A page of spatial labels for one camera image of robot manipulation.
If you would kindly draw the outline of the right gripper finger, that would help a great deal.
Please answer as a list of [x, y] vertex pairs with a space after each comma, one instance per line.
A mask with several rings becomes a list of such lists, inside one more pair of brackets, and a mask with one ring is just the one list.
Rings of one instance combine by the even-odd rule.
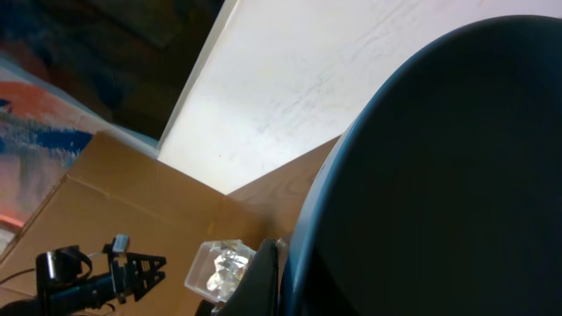
[[212, 303], [205, 298], [196, 316], [277, 315], [279, 251], [272, 239], [262, 241], [234, 294], [226, 303]]

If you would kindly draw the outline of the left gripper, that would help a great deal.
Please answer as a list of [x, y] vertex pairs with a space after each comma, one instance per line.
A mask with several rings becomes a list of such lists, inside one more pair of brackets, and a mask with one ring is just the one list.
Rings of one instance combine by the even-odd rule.
[[167, 260], [163, 256], [111, 252], [106, 257], [115, 297], [121, 305], [126, 303], [131, 292], [134, 300], [140, 301], [166, 277], [162, 267]]

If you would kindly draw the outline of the white napkin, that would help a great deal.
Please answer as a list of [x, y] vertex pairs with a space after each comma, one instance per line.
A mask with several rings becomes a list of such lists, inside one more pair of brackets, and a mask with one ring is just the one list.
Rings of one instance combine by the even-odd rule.
[[206, 288], [209, 291], [218, 291], [224, 297], [233, 293], [248, 265], [249, 258], [237, 255], [231, 250], [223, 251], [214, 260], [215, 272], [207, 280]]

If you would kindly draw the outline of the dark blue plate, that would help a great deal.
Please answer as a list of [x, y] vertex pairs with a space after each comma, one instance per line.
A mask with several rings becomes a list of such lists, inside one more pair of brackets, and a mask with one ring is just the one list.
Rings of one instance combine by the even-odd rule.
[[295, 226], [283, 315], [561, 312], [561, 22], [506, 16], [404, 62]]

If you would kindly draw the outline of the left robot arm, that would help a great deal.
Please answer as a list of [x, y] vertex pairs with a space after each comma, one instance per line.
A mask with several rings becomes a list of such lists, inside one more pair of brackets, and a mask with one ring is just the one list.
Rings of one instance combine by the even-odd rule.
[[113, 244], [104, 245], [102, 254], [109, 271], [96, 276], [77, 245], [38, 255], [32, 269], [37, 295], [3, 306], [1, 314], [61, 316], [100, 309], [114, 299], [123, 305], [129, 296], [138, 302], [166, 277], [163, 256], [120, 253]]

